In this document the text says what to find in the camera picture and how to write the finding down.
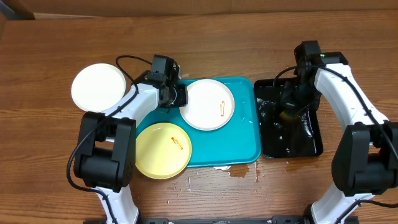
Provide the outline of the green yellow sponge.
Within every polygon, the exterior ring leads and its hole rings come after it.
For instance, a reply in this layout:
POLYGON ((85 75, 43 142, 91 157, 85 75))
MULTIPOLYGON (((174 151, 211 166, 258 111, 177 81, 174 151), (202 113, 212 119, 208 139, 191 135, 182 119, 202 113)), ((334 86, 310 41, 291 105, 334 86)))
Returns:
POLYGON ((279 117, 285 121, 295 121, 299 118, 297 113, 294 113, 293 111, 289 111, 289 110, 283 110, 279 114, 279 117))

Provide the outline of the white plate with red streak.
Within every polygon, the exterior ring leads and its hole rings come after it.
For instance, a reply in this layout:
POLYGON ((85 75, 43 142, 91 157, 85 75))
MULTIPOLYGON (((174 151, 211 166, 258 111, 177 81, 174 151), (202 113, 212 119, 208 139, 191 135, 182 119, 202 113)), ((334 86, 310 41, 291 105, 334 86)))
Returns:
POLYGON ((225 84, 214 79, 201 79, 189 84, 187 93, 187 105, 180 108, 180 114, 191 127, 213 131, 232 118, 235 100, 225 84))

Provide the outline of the white plate with faint stain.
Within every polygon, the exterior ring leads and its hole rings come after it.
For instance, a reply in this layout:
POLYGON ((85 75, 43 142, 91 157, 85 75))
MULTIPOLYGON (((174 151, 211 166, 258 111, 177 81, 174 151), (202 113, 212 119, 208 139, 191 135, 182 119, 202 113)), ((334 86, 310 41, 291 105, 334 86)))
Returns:
POLYGON ((83 111, 102 112, 114 106, 126 90, 122 72, 108 63, 92 64, 74 78, 71 96, 83 111))

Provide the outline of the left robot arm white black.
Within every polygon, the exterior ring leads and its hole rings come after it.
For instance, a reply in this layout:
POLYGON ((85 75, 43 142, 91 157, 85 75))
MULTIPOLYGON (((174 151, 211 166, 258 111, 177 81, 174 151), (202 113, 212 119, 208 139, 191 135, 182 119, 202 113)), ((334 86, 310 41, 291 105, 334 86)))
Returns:
POLYGON ((150 65, 131 81, 130 91, 114 106, 83 115, 78 143, 67 163, 69 184, 99 197, 106 215, 104 223, 136 223, 139 219, 129 186, 139 123, 158 108, 188 103, 187 86, 179 83, 178 63, 155 55, 150 65))

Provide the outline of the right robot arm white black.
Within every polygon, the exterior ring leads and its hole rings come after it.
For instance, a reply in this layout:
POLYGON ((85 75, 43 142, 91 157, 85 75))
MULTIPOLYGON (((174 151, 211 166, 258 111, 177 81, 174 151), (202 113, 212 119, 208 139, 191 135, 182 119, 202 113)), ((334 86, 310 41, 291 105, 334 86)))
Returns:
POLYGON ((331 164, 333 182, 309 207, 305 222, 357 223, 350 214, 364 203, 396 208, 373 197, 397 187, 397 123, 370 102, 341 52, 323 53, 309 40, 294 55, 296 77, 284 85, 279 116, 296 120, 304 110, 318 108, 324 96, 343 129, 331 164))

